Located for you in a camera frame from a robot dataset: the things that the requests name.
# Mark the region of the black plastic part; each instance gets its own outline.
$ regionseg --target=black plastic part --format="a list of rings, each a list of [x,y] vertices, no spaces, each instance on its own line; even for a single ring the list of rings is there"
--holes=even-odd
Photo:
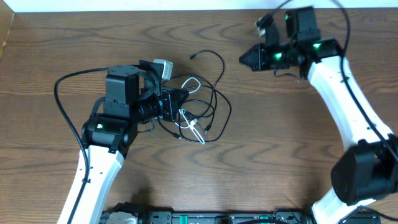
[[[397,152],[394,135],[389,135],[388,143]],[[398,191],[398,164],[382,142],[360,140],[332,168],[331,184],[347,205],[368,198],[382,199]]]
[[[137,137],[137,123],[97,114],[83,125],[81,133],[85,148],[90,145],[108,147],[109,153],[120,151],[126,157],[129,146]]]
[[[164,106],[163,120],[174,122],[177,120],[177,112],[180,105],[189,97],[188,90],[171,87],[162,87],[162,103]]]
[[[148,207],[143,210],[142,207],[134,205],[133,203],[125,202],[117,204],[109,212],[103,212],[100,224],[106,224],[112,212],[126,212],[138,217],[139,224],[153,223],[153,224],[183,224],[182,217],[186,218],[188,223],[195,224],[237,224],[253,219],[264,219],[263,223],[267,223],[267,219],[272,219],[272,212],[174,212],[171,208],[156,208]],[[294,212],[294,215],[301,219],[304,224],[316,224],[312,221],[310,215],[308,221],[304,219],[306,213]],[[287,223],[296,224],[297,221],[290,212],[277,212],[276,219]],[[357,213],[345,223],[358,224],[380,224],[380,218],[368,213]]]
[[[239,62],[252,71],[282,70],[290,66],[300,67],[300,77],[307,78],[313,62],[340,55],[341,47],[335,39],[320,40],[313,7],[294,9],[285,15],[290,42],[279,44],[279,32],[272,16],[266,15],[256,22],[265,29],[265,44],[256,44],[240,56]]]
[[[133,119],[132,106],[139,98],[139,69],[131,65],[109,67],[106,76],[104,114],[113,118]]]
[[[308,45],[321,39],[313,7],[289,10],[285,13],[287,37],[299,45]]]
[[[129,146],[137,137],[138,123],[159,118],[174,121],[180,105],[188,98],[188,90],[161,87],[164,66],[139,61],[139,65],[115,65],[108,68],[106,96],[99,99],[89,120],[82,127],[82,142],[120,151],[126,157]],[[144,88],[139,94],[139,77]],[[104,113],[97,109],[103,102]]]
[[[335,39],[318,40],[313,45],[293,49],[289,44],[268,47],[256,44],[240,56],[239,62],[251,67],[252,71],[283,70],[289,69],[291,65],[299,66],[302,76],[306,78],[312,62],[320,62],[323,58],[341,53],[341,47]]]

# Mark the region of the white wall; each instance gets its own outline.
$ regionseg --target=white wall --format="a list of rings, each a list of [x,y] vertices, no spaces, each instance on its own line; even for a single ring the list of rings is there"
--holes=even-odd
[[[14,12],[272,9],[285,0],[4,0]],[[340,0],[344,7],[398,7],[398,0]],[[294,0],[286,8],[335,7],[329,0]]]

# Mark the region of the white cable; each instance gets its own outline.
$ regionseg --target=white cable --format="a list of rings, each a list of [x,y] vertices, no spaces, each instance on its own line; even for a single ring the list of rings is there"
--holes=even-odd
[[[174,124],[177,125],[178,127],[180,126],[177,122],[174,122]],[[189,128],[189,126],[186,126],[186,127],[181,126],[181,128],[186,129],[186,128]]]
[[[188,81],[189,81],[189,80],[192,80],[192,79],[195,80],[196,82],[198,82],[199,85],[198,85],[198,87],[197,87],[195,90],[193,90],[193,91],[191,91],[191,92],[189,92],[189,93],[194,93],[194,92],[198,91],[198,90],[200,89],[200,86],[201,86],[201,83],[200,83],[196,78],[191,77],[191,78],[187,79],[187,80],[185,81],[184,84],[182,84],[181,88],[184,88],[185,84],[187,84]]]
[[[195,128],[195,120],[189,122],[188,119],[185,117],[185,109],[180,109],[179,110],[180,114],[184,118],[185,122],[187,122],[188,127],[191,129],[192,133],[195,135],[195,137],[200,141],[200,143],[205,144],[205,140],[202,138],[198,130]]]

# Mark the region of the black cable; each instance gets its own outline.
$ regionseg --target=black cable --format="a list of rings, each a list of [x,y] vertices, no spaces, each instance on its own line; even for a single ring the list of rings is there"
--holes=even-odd
[[[271,219],[255,219],[255,220],[249,220],[249,221],[245,221],[245,222],[240,222],[238,224],[255,224],[255,223],[276,223],[276,224],[287,224],[287,222],[283,222],[280,220],[271,220]]]
[[[279,71],[278,69],[275,69],[275,70],[274,70],[274,76],[277,77],[277,78],[283,77],[283,76],[290,76],[290,77],[297,78],[296,75],[294,75],[294,74],[292,74],[292,73],[290,73],[290,72],[283,73],[283,74],[281,74],[281,75],[277,75],[278,71]]]
[[[185,103],[189,103],[189,102],[198,102],[198,103],[206,104],[206,105],[208,105],[213,111],[212,111],[210,114],[207,114],[207,115],[197,116],[197,115],[195,115],[195,114],[193,114],[193,113],[191,113],[191,112],[189,112],[189,111],[186,110],[185,116],[188,116],[188,117],[189,117],[189,116],[193,116],[194,118],[198,119],[198,118],[209,118],[210,116],[212,116],[212,115],[214,114],[214,110],[215,110],[214,106],[211,105],[210,103],[204,101],[204,100],[189,99],[189,100],[186,100],[186,101],[184,102],[184,104],[185,104]]]
[[[76,140],[77,140],[77,142],[78,142],[78,144],[79,144],[79,146],[80,146],[81,153],[83,154],[84,161],[85,161],[85,177],[84,177],[83,180],[82,180],[79,194],[77,195],[75,204],[73,205],[72,211],[71,211],[71,213],[70,213],[70,216],[69,216],[69,219],[68,219],[68,224],[71,223],[72,220],[73,220],[73,216],[75,215],[77,206],[78,206],[79,201],[80,201],[80,199],[81,199],[81,195],[83,194],[83,191],[84,191],[84,189],[85,189],[86,183],[89,181],[89,180],[88,180],[88,175],[89,175],[89,173],[90,173],[90,167],[89,167],[90,165],[89,165],[89,163],[88,163],[87,153],[86,153],[85,148],[83,147],[83,143],[82,143],[82,141],[81,141],[81,139],[80,139],[79,133],[77,132],[76,128],[74,127],[74,125],[72,124],[71,120],[69,119],[67,113],[66,113],[65,110],[63,109],[63,106],[62,106],[62,104],[61,104],[61,101],[60,101],[60,99],[59,99],[59,97],[58,97],[58,86],[59,86],[60,82],[61,82],[62,80],[64,80],[64,79],[66,79],[66,78],[73,77],[73,76],[75,76],[75,75],[84,74],[84,73],[105,71],[105,70],[107,70],[107,69],[108,69],[108,68],[95,68],[95,69],[89,69],[89,70],[84,70],[84,71],[80,71],[80,72],[71,73],[71,74],[69,74],[69,75],[64,75],[64,76],[62,76],[61,78],[59,78],[59,79],[57,80],[57,82],[55,82],[55,85],[54,85],[54,97],[55,97],[55,101],[57,102],[57,106],[58,106],[59,110],[61,111],[62,116],[63,116],[63,117],[65,118],[65,120],[67,121],[67,123],[68,123],[70,129],[72,130],[73,134],[75,135]]]
[[[292,212],[292,211],[291,211],[290,209],[288,209],[288,208],[278,208],[278,209],[275,210],[274,213],[272,214],[272,218],[273,218],[273,219],[276,219],[276,213],[277,213],[277,212],[280,212],[280,211],[283,211],[283,210],[292,213],[292,215],[293,215],[293,217],[296,219],[296,221],[297,221],[298,223],[301,223],[301,221],[296,217],[296,215],[294,214],[294,212]]]
[[[277,13],[282,7],[284,7],[287,3],[291,2],[291,0],[286,0],[282,4],[280,4],[278,7],[276,7],[274,10],[272,10],[269,13],[269,16],[273,16],[275,13]]]
[[[160,127],[162,127],[165,131],[167,131],[168,133],[170,133],[173,137],[175,137],[176,139],[181,139],[181,136],[177,133],[174,133],[172,131],[170,131],[169,129],[167,129],[158,119],[157,122],[159,123]]]
[[[364,119],[368,123],[369,127],[374,131],[374,133],[378,136],[378,138],[381,140],[383,145],[390,151],[390,153],[393,156],[394,160],[398,163],[398,156],[397,156],[396,152],[389,145],[389,143],[384,139],[383,135],[379,132],[379,130],[377,130],[377,128],[375,127],[373,122],[370,120],[369,116],[366,114],[365,110],[363,109],[363,107],[359,103],[358,99],[356,98],[354,92],[352,91],[352,89],[351,89],[351,87],[350,87],[350,85],[348,83],[348,79],[347,79],[347,77],[345,75],[345,71],[344,71],[344,57],[346,55],[347,48],[348,48],[349,37],[350,37],[350,33],[351,33],[351,25],[350,25],[350,22],[349,22],[348,14],[347,14],[346,10],[344,9],[344,7],[341,5],[341,3],[339,1],[337,1],[337,0],[331,0],[331,1],[334,2],[338,7],[340,7],[340,10],[343,13],[343,15],[345,17],[345,20],[346,20],[346,23],[347,23],[346,41],[344,43],[343,51],[342,51],[342,53],[340,55],[340,59],[341,59],[340,60],[340,70],[341,70],[341,76],[343,77],[343,81],[344,81],[344,83],[345,83],[345,85],[347,87],[347,90],[348,90],[349,94],[351,95],[353,101],[355,102],[355,104],[358,107],[359,111],[363,115]]]
[[[193,55],[191,55],[189,57],[189,59],[191,60],[191,59],[195,58],[197,55],[199,55],[199,54],[201,54],[203,52],[209,52],[209,53],[215,54],[221,60],[221,63],[223,64],[223,71],[221,72],[220,76],[217,78],[217,80],[214,82],[214,85],[213,85],[213,89],[212,89],[212,92],[211,92],[211,97],[213,97],[213,93],[215,94],[217,83],[221,79],[221,77],[223,76],[223,74],[225,72],[225,61],[222,58],[222,56],[219,53],[215,52],[214,50],[201,50],[201,51],[198,51],[198,52],[194,53]],[[213,121],[214,121],[215,114],[216,114],[217,96],[215,96],[215,97],[216,97],[216,103],[215,103],[215,106],[214,106],[215,110],[214,110],[213,116],[211,117],[211,121],[210,121],[209,125],[205,128],[205,134],[207,134],[207,132],[210,130],[211,125],[213,124]]]
[[[351,217],[353,217],[355,214],[357,214],[360,211],[360,209],[357,207],[355,208],[355,210],[353,210],[350,214],[346,215],[344,218],[342,218],[341,220],[339,220],[339,222],[337,224],[344,224],[348,219],[350,219]]]
[[[95,116],[95,114],[98,111],[98,108],[100,108],[101,104],[105,101],[106,97],[101,97],[100,99],[96,100],[93,106],[93,109],[91,110],[90,117]]]
[[[192,86],[192,87],[188,87],[188,88],[186,88],[186,89],[196,88],[196,87],[197,87],[197,86]],[[217,92],[218,94],[220,94],[220,96],[221,96],[222,98],[224,98],[224,100],[225,100],[225,101],[227,102],[227,104],[229,105],[228,117],[227,117],[227,119],[226,119],[226,121],[225,121],[225,124],[224,124],[223,129],[221,130],[220,134],[218,135],[217,138],[215,138],[215,139],[213,139],[213,140],[206,140],[206,142],[208,142],[208,143],[210,143],[210,142],[215,142],[215,141],[219,140],[219,138],[220,138],[220,137],[223,135],[223,133],[224,133],[224,130],[225,130],[225,128],[226,128],[226,125],[228,124],[228,121],[229,121],[229,117],[231,116],[231,113],[232,113],[232,105],[231,105],[231,103],[229,102],[229,100],[227,99],[227,97],[225,97],[224,94],[222,94],[220,91],[218,91],[218,90],[216,90],[216,89],[214,89],[214,88],[212,88],[212,87],[210,87],[210,86],[202,85],[201,87],[209,88],[209,89],[214,90],[215,92]],[[178,116],[178,123],[181,123],[181,117],[180,117],[180,116]],[[180,136],[181,136],[181,138],[183,138],[184,140],[187,140],[187,141],[190,141],[190,142],[194,142],[194,143],[201,143],[200,141],[192,140],[192,139],[189,139],[189,138],[185,137],[185,136],[182,134],[181,125],[178,127],[178,130],[180,131]]]
[[[385,215],[385,214],[383,214],[383,213],[381,213],[381,212],[378,212],[378,211],[376,211],[375,209],[369,208],[369,207],[367,207],[367,206],[360,205],[360,206],[358,206],[358,208],[359,208],[359,209],[363,209],[363,210],[368,210],[368,211],[370,211],[370,212],[372,212],[372,213],[374,213],[374,214],[376,214],[376,215],[379,215],[380,217],[385,218],[386,220],[398,222],[398,218],[390,217],[390,216],[388,216],[388,215]]]
[[[211,89],[213,89],[213,85],[205,78],[201,77],[200,75],[195,75],[195,74],[184,74],[184,75],[176,75],[170,79],[174,79],[174,78],[179,78],[179,77],[195,77],[195,78],[199,78],[203,81],[205,81],[209,86],[211,86]],[[217,94],[215,93],[215,91],[211,91],[211,96],[210,96],[210,104],[212,104],[213,102],[213,93],[214,93],[214,97],[215,97],[215,104],[217,104]],[[205,110],[205,112],[203,112],[201,115],[196,116],[195,118],[200,118],[201,116],[204,116],[207,111],[210,110],[210,106],[207,107],[207,109]]]
[[[153,132],[153,131],[155,131],[156,123],[155,123],[155,121],[154,121],[153,119],[150,120],[150,121],[147,121],[147,122],[145,122],[145,123],[143,123],[143,124],[147,124],[147,123],[149,123],[149,122],[152,123],[152,128],[149,128],[149,129],[143,130],[143,131],[138,131],[137,133],[147,133],[147,132]]]
[[[137,73],[137,75],[141,76],[145,80],[148,80],[152,83],[151,87],[147,91],[145,91],[145,93],[141,93],[138,96],[138,100],[141,101],[141,100],[144,100],[144,99],[152,96],[152,94],[155,92],[155,80],[150,75],[148,75],[146,72],[139,72],[139,73]]]

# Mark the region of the wooden table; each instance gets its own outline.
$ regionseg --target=wooden table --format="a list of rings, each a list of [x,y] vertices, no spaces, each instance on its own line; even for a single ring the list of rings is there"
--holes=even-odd
[[[351,68],[376,113],[398,133],[398,10],[348,12]],[[17,14],[0,63],[0,223],[55,223],[62,211],[79,147],[55,104],[53,84],[59,77],[164,58],[174,63],[174,75],[197,73],[215,82],[218,58],[203,54],[188,60],[202,49],[226,60],[217,87],[231,101],[233,113],[223,137],[202,146],[176,140],[159,126],[138,135],[106,208],[128,201],[175,210],[254,211],[305,208],[321,199],[331,187],[330,170],[343,154],[323,100],[308,82],[252,73],[238,63],[241,54],[263,41],[253,22],[265,13]],[[323,37],[342,43],[346,27],[340,12],[316,14]],[[286,41],[283,14],[277,23]],[[77,129],[94,101],[104,96],[105,75],[81,75],[61,84],[61,101]],[[209,98],[206,92],[197,97]],[[209,138],[218,134],[228,112],[221,99],[219,107]],[[398,216],[397,199],[389,196],[373,208]]]

